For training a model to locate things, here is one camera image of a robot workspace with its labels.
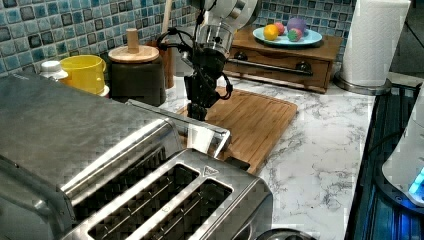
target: yellow cup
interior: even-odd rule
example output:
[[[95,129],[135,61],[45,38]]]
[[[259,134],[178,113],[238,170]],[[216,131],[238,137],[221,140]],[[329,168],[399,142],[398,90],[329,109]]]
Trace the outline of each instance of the yellow cup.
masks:
[[[68,77],[61,80],[62,83],[93,94],[103,92],[105,87],[103,72],[106,69],[106,63],[100,57],[74,56],[63,59],[60,64],[68,73]]]

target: orange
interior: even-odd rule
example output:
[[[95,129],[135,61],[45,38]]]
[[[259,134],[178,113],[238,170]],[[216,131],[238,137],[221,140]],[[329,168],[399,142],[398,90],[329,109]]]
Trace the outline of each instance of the orange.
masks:
[[[266,25],[264,28],[264,37],[268,41],[274,41],[277,37],[280,31],[278,31],[278,27],[274,24]]]

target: plate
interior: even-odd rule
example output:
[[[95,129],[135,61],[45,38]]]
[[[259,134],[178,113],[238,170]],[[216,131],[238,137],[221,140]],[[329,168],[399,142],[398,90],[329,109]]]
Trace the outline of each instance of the plate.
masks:
[[[302,46],[302,45],[309,45],[309,44],[314,44],[316,42],[321,41],[322,39],[322,35],[306,29],[305,33],[303,35],[303,37],[298,41],[298,42],[290,42],[289,38],[287,37],[287,29],[284,31],[284,34],[281,36],[278,36],[277,39],[275,39],[274,41],[269,41],[266,40],[264,37],[264,28],[257,28],[253,31],[253,36],[255,36],[255,38],[264,41],[268,44],[272,44],[272,45],[278,45],[278,46]]]

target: cooktop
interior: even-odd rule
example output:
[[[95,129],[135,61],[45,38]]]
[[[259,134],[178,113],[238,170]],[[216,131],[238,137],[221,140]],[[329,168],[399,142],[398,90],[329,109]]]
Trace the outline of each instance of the cooktop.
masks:
[[[346,239],[424,239],[424,214],[404,207],[401,193],[382,187],[379,168],[395,149],[414,107],[418,87],[394,84],[375,98],[348,222]]]

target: bamboo cutting board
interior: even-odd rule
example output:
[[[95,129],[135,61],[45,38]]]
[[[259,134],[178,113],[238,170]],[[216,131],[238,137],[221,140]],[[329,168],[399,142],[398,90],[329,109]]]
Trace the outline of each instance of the bamboo cutting board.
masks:
[[[218,87],[223,95],[225,89]],[[208,110],[206,122],[230,130],[231,144],[218,157],[233,156],[250,164],[256,174],[296,114],[297,106],[283,100],[234,90],[229,100],[219,100]],[[187,116],[184,107],[178,111]]]

